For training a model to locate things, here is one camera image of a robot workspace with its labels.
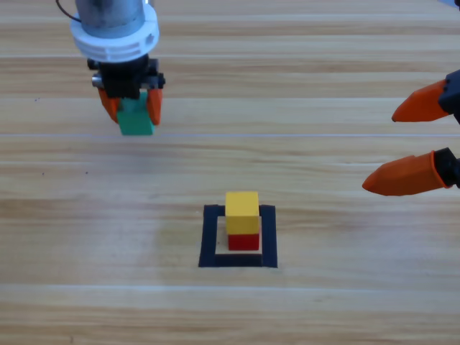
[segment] cable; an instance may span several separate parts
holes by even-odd
[[[67,17],[71,18],[72,20],[75,20],[76,22],[80,22],[81,20],[79,18],[75,18],[74,16],[70,15],[64,8],[60,5],[59,0],[56,0],[57,7],[61,10],[63,14],[65,14]]]

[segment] wooden table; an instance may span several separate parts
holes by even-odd
[[[163,122],[136,138],[55,2],[0,1],[0,344],[460,344],[460,192],[362,190],[383,162],[460,157],[452,116],[391,121],[460,68],[460,13],[155,6]],[[203,206],[229,190],[277,207],[279,269],[198,268]]]

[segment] green block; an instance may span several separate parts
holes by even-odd
[[[147,111],[147,93],[141,93],[139,99],[123,98],[116,113],[121,134],[152,135],[154,125]]]

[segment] black square outline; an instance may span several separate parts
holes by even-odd
[[[259,206],[262,218],[261,254],[216,254],[217,218],[225,216],[225,206],[205,205],[199,267],[270,267],[278,268],[276,209]]]

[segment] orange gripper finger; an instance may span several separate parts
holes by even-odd
[[[413,92],[395,111],[394,122],[428,122],[448,116],[438,103],[445,80]]]
[[[436,171],[432,151],[385,163],[375,170],[362,187],[381,196],[410,196],[439,188],[449,188]]]
[[[118,107],[120,104],[120,98],[109,98],[107,96],[107,92],[102,89],[98,88],[99,97],[101,98],[101,102],[103,107],[106,109],[107,113],[109,114],[110,118],[118,124],[118,119],[116,117],[116,113],[118,111]]]
[[[155,88],[148,91],[147,96],[147,110],[149,112],[150,120],[155,126],[161,122],[161,105],[163,102],[163,90]]]

